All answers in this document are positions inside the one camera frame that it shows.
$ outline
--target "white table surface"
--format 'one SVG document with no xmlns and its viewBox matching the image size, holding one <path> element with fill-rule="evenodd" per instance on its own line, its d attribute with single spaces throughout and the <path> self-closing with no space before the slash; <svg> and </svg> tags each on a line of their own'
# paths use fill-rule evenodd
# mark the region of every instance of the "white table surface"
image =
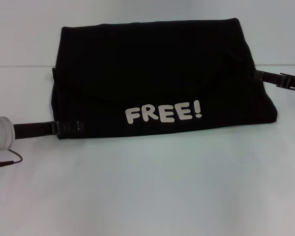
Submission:
<svg viewBox="0 0 295 236">
<path fill-rule="evenodd" d="M 62 26 L 232 17 L 256 64 L 295 64 L 295 0 L 0 0 L 0 116 L 53 119 Z M 295 236 L 295 92 L 265 87 L 273 124 L 16 140 L 24 161 L 0 168 L 0 236 Z"/>
</svg>

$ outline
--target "gray cylindrical device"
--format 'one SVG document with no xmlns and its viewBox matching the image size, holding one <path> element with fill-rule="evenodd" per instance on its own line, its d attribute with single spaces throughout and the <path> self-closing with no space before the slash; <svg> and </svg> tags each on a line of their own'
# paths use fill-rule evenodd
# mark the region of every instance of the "gray cylindrical device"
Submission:
<svg viewBox="0 0 295 236">
<path fill-rule="evenodd" d="M 9 149 L 15 139 L 12 122 L 7 117 L 0 117 L 0 150 Z"/>
</svg>

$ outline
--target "white background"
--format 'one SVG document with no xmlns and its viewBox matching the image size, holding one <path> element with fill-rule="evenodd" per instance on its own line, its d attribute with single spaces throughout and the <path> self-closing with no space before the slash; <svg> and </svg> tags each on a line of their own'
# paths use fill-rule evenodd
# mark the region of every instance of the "white background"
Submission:
<svg viewBox="0 0 295 236">
<path fill-rule="evenodd" d="M 53 119 L 63 26 L 233 17 L 258 69 L 295 74 L 295 0 L 0 0 L 0 116 Z M 274 124 L 16 140 L 24 161 L 0 169 L 0 236 L 295 236 L 295 92 L 266 90 Z"/>
</svg>

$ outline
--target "white wall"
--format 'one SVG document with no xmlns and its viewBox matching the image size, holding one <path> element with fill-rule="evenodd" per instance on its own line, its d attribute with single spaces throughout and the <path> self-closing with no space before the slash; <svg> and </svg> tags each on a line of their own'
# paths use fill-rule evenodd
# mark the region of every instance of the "white wall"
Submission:
<svg viewBox="0 0 295 236">
<path fill-rule="evenodd" d="M 0 116 L 52 120 L 63 26 L 232 17 L 256 64 L 295 64 L 295 0 L 0 0 Z M 0 169 L 0 236 L 295 236 L 295 92 L 266 90 L 274 124 L 16 140 L 24 161 Z"/>
</svg>

